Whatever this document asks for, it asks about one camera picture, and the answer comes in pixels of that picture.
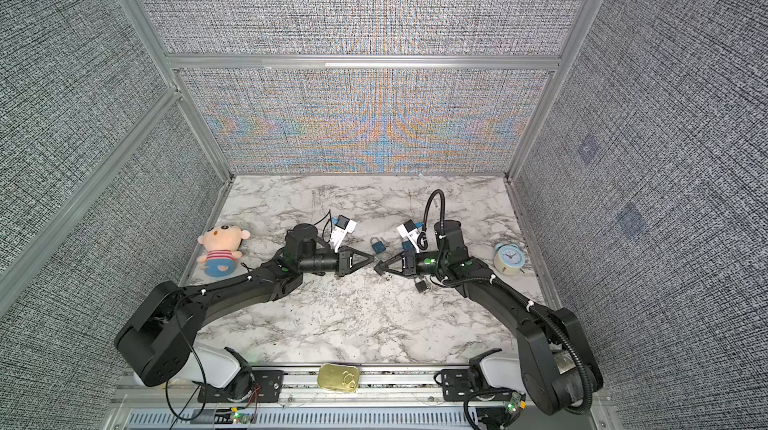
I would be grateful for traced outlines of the black padlock shackle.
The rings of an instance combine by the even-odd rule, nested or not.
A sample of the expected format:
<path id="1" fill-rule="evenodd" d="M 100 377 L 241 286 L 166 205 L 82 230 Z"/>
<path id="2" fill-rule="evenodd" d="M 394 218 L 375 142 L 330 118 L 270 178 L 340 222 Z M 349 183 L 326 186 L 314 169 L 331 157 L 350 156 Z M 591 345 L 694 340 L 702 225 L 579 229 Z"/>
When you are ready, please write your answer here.
<path id="1" fill-rule="evenodd" d="M 381 261 L 378 261 L 378 262 L 376 263 L 376 265 L 374 266 L 374 270 L 375 270 L 375 272 L 376 272 L 378 275 L 380 275 L 380 276 L 384 276 L 384 275 L 385 275 L 385 273 L 386 273 L 387 267 L 386 267 L 386 265 L 385 265 L 383 262 L 381 262 Z"/>

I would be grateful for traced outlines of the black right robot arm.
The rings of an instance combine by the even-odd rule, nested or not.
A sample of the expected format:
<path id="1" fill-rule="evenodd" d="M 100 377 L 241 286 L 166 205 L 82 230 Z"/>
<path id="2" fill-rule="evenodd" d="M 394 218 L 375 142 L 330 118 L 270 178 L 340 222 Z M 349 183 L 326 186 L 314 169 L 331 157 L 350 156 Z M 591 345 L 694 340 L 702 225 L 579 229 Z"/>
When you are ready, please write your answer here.
<path id="1" fill-rule="evenodd" d="M 461 223 L 434 225 L 437 249 L 402 251 L 374 270 L 403 278 L 434 277 L 482 306 L 515 336 L 527 396 L 545 414 L 586 414 L 603 377 L 578 318 L 539 304 L 502 281 L 464 243 Z"/>

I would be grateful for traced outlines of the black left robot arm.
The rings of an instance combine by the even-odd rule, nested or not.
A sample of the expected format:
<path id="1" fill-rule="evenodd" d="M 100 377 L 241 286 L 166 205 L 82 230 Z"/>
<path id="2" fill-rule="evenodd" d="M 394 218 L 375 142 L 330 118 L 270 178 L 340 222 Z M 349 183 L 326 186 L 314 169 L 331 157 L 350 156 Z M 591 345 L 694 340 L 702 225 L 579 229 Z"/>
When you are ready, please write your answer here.
<path id="1" fill-rule="evenodd" d="M 197 333 L 231 313 L 286 297 L 306 274 L 347 276 L 373 260 L 346 245 L 334 248 L 314 226 L 300 224 L 271 259 L 242 275 L 196 286 L 158 284 L 117 333 L 114 346 L 147 387 L 185 379 L 199 387 L 201 403 L 241 402 L 257 384 L 251 365 L 231 348 L 197 343 Z"/>

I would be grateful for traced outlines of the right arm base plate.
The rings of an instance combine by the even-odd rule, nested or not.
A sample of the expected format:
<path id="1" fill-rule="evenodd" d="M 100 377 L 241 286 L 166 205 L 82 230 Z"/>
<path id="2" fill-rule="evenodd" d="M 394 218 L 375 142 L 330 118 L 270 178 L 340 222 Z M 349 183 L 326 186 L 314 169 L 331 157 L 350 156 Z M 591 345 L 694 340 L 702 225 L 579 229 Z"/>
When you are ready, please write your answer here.
<path id="1" fill-rule="evenodd" d="M 494 387 L 479 370 L 469 368 L 442 369 L 433 375 L 433 379 L 447 402 L 463 402 L 468 397 L 478 401 L 510 400 L 513 392 L 526 395 L 522 385 Z"/>

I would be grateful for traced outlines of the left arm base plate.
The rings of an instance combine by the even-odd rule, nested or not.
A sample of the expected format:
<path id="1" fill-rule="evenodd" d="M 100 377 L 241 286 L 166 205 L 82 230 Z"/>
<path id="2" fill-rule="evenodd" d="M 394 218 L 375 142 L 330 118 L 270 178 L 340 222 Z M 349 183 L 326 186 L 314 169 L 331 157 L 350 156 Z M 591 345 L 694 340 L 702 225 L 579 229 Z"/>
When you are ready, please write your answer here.
<path id="1" fill-rule="evenodd" d="M 207 385 L 197 396 L 199 403 L 276 403 L 283 387 L 285 373 L 281 370 L 251 370 L 239 372 L 223 388 Z"/>

